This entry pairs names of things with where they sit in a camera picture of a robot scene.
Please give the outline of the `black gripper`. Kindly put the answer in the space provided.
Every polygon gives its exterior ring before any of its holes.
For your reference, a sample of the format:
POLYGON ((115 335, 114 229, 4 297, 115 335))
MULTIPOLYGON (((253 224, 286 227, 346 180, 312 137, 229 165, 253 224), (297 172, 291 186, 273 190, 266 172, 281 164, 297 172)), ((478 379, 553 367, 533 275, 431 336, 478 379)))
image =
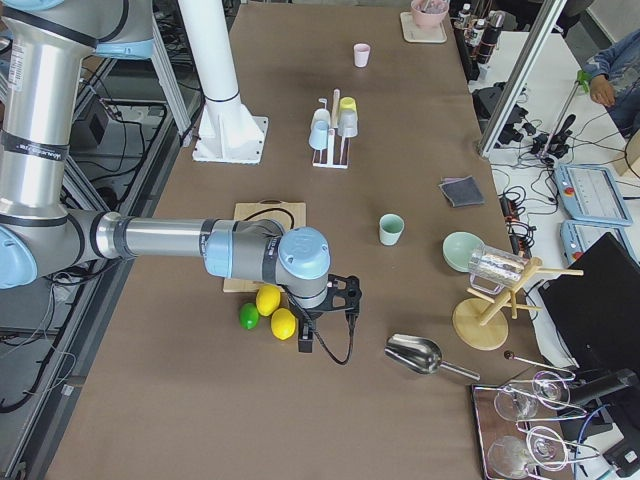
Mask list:
POLYGON ((298 349, 312 350, 316 320, 320 317, 320 313, 301 307, 294 299, 289 300, 289 306, 298 321, 298 349))

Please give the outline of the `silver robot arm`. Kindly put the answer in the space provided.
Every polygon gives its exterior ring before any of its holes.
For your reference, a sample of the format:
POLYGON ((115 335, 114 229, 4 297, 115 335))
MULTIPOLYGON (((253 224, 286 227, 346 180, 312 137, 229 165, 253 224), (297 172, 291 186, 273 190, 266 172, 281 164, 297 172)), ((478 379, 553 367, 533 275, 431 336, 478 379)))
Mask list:
POLYGON ((147 59, 148 1, 7 1, 13 42, 1 130, 1 285, 13 288, 90 260, 199 256, 214 276, 279 285, 310 352, 331 307, 328 242, 273 220, 169 220, 70 210, 60 194, 84 58, 147 59))

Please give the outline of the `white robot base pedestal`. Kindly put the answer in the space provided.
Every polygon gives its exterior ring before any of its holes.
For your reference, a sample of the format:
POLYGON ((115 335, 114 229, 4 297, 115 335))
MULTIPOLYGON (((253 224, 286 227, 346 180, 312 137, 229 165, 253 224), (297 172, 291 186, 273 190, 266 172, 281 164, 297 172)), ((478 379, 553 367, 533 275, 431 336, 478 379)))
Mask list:
POLYGON ((186 0, 179 8, 205 100, 193 159, 259 164, 268 119, 241 100, 222 3, 186 0))

